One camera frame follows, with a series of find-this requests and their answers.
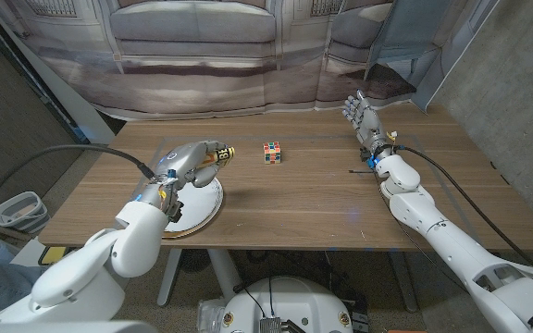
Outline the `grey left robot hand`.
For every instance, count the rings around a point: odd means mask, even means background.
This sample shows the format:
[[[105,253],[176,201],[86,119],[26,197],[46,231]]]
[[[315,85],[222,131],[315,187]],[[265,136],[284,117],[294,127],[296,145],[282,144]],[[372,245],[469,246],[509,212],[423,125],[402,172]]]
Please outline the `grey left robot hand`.
[[[175,219],[182,203],[178,192],[190,183],[203,188],[233,157],[234,148],[214,140],[186,143],[168,152],[154,167],[154,177],[138,201],[160,209]]]

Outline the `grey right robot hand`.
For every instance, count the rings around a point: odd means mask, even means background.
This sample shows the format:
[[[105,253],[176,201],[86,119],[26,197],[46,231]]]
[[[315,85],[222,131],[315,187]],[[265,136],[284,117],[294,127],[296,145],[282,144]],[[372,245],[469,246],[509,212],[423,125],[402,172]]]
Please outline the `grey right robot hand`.
[[[391,155],[391,145],[387,135],[368,99],[361,90],[356,96],[349,95],[342,110],[343,116],[356,132],[357,140],[375,158],[383,159]]]

